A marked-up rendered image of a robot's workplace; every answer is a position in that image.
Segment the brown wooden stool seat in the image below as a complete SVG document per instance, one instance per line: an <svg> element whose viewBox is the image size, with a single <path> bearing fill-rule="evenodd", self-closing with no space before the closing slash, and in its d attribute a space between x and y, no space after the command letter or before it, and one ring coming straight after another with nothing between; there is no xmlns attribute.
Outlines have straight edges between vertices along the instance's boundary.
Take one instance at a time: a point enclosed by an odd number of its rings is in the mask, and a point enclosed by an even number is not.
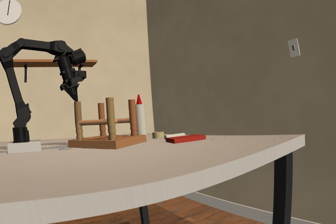
<svg viewBox="0 0 336 224"><path fill-rule="evenodd" d="M139 143L146 142L146 135L141 136L132 136L132 135L123 135L121 137L116 135L116 140L110 140L108 136L94 136L92 138L86 137L82 140L74 139L68 140L68 146L73 148L96 148L96 149L119 149ZM93 139L94 138L94 139ZM103 139L102 139L103 138Z"/></svg>

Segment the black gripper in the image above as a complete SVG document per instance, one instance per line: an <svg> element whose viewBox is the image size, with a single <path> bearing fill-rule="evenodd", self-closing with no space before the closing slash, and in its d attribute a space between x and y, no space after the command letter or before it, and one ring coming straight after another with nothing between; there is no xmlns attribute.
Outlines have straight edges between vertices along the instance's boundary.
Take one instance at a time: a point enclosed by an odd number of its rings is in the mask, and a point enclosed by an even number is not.
<svg viewBox="0 0 336 224"><path fill-rule="evenodd" d="M60 89L61 91L65 90L74 101L78 101L78 82L83 81L83 77L81 75L75 76L73 70L72 66L61 69L60 75L62 76L63 84L61 84Z"/></svg>

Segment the brown wooden stool legs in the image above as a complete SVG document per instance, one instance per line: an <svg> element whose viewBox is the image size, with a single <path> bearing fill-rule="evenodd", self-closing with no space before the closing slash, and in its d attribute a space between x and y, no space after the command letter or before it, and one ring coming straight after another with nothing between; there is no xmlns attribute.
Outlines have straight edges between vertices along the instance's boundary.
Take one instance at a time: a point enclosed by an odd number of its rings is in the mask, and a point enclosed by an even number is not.
<svg viewBox="0 0 336 224"><path fill-rule="evenodd" d="M115 119L114 116L114 99L106 98L106 110L107 110L107 119L105 119L104 115L104 103L98 103L98 120L82 120L81 117L81 102L74 102L74 110L75 110L75 126L76 126L76 138L78 140L83 139L83 125L99 125L100 135L106 136L106 127L108 125L108 133L109 139L115 140L116 136L116 123L130 123L130 130L132 136L137 136L137 117L136 117L136 107L135 107L135 99L128 100L129 103L129 118L124 119Z"/></svg>

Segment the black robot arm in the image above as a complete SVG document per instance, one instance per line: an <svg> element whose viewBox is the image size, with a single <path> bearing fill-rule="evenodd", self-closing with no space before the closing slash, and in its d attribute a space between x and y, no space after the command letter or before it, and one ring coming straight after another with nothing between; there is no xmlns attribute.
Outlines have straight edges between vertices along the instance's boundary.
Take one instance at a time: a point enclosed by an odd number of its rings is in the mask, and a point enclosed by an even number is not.
<svg viewBox="0 0 336 224"><path fill-rule="evenodd" d="M31 118L31 111L29 104L23 101L13 66L13 57L22 49L45 51L55 55L53 62L58 62L60 70L86 62L86 55L81 48L73 51L63 40L46 42L20 38L0 50L0 62L7 75L17 114L17 119L13 122L13 143L29 142L26 124Z"/></svg>

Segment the flat red rectangular block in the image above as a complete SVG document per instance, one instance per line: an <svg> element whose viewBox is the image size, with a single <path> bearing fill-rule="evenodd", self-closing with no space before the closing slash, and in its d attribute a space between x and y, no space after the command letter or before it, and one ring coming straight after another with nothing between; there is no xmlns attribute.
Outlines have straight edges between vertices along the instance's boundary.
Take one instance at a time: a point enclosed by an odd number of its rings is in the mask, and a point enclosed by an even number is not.
<svg viewBox="0 0 336 224"><path fill-rule="evenodd" d="M166 138L166 142L169 143L184 143L184 142L191 142L191 141L199 141L199 140L205 140L206 135L186 135L186 136L177 136L177 137L168 137Z"/></svg>

